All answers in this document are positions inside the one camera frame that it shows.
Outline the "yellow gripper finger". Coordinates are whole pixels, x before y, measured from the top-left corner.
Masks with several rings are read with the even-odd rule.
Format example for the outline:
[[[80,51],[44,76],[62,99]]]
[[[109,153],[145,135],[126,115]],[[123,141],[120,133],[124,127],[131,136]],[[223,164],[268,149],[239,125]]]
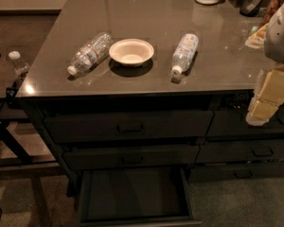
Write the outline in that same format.
[[[256,79],[246,122],[251,126],[263,126],[283,103],[284,67],[261,70]]]

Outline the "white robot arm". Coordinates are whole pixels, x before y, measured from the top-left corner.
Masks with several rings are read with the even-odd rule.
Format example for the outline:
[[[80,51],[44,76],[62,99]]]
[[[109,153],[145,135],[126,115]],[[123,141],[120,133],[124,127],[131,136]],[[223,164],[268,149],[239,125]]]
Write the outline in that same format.
[[[284,3],[264,27],[264,53],[275,67],[261,70],[255,82],[245,120],[256,127],[266,124],[284,103]]]

